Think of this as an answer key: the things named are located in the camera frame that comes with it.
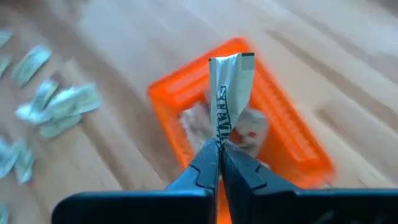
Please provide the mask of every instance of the plastic basket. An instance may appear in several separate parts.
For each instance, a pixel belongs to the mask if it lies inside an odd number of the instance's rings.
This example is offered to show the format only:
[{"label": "plastic basket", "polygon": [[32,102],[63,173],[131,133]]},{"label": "plastic basket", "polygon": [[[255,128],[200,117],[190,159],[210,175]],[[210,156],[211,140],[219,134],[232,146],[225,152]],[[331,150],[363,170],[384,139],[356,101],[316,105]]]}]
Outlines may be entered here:
[{"label": "plastic basket", "polygon": [[[197,101],[205,101],[209,89],[208,59],[239,52],[255,52],[241,37],[233,38],[170,75],[154,82],[148,95],[181,168],[193,159],[193,149],[181,127],[179,114]],[[257,157],[271,170],[302,188],[318,188],[334,178],[329,157],[279,88],[256,54],[249,106],[269,120],[269,132]],[[218,223],[230,223],[228,203],[220,186]]]}]

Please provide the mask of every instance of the wooden floor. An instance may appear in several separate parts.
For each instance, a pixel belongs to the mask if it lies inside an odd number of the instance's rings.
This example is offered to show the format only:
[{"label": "wooden floor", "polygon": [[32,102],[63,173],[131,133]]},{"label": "wooden floor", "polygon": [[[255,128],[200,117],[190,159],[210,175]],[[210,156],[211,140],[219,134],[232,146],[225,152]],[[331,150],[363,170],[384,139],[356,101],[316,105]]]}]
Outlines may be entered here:
[{"label": "wooden floor", "polygon": [[[62,198],[84,190],[162,189],[180,169],[146,97],[154,80],[222,42],[249,39],[336,166],[332,187],[398,183],[398,4],[388,0],[9,0],[0,50],[54,55],[23,90],[0,82],[0,134],[27,138],[34,177],[0,180],[11,223],[49,223]],[[48,77],[95,82],[100,110],[41,141],[14,116]]]}]

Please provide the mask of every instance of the orange plastic crate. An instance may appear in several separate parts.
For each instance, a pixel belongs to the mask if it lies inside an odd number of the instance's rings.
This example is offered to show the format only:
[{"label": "orange plastic crate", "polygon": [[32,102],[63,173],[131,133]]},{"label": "orange plastic crate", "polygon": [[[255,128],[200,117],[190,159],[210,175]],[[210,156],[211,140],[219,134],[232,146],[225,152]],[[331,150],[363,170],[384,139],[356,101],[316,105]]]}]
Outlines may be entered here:
[{"label": "orange plastic crate", "polygon": [[[204,56],[154,82],[148,95],[182,169],[194,154],[181,127],[179,114],[197,101],[205,101],[209,89],[208,59],[239,52],[255,52],[244,38],[233,38]],[[256,54],[249,106],[269,119],[269,132],[257,157],[271,170],[301,188],[318,188],[334,178],[329,157],[295,111],[288,96]],[[230,223],[228,203],[221,183],[218,223]]]}]

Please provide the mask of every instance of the orange basket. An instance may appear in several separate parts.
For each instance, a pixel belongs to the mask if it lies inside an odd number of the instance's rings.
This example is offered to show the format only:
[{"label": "orange basket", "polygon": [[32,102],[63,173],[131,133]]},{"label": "orange basket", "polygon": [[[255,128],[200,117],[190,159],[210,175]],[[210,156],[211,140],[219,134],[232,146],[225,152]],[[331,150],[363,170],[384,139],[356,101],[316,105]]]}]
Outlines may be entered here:
[{"label": "orange basket", "polygon": [[[255,50],[244,38],[233,38],[154,82],[148,89],[152,106],[182,169],[188,167],[194,153],[179,123],[180,113],[197,101],[205,101],[209,89],[208,59],[239,52]],[[318,188],[334,178],[331,161],[258,54],[256,58],[249,106],[262,111],[270,125],[257,159],[301,188]],[[231,223],[223,186],[219,190],[218,223]]]}]

